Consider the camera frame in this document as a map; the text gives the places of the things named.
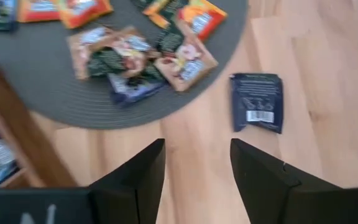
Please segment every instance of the orange candy package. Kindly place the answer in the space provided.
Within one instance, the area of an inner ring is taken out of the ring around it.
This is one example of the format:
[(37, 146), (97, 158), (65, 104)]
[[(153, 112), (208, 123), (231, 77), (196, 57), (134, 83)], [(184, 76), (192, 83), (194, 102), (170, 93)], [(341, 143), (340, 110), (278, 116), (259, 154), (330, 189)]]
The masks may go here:
[(109, 0), (54, 0), (60, 20), (69, 28), (80, 27), (87, 22), (113, 11)]
[(59, 20), (56, 5), (50, 0), (20, 0), (19, 22)]
[(186, 23), (204, 41), (226, 17), (227, 13), (207, 0), (190, 0), (178, 11), (177, 22)]

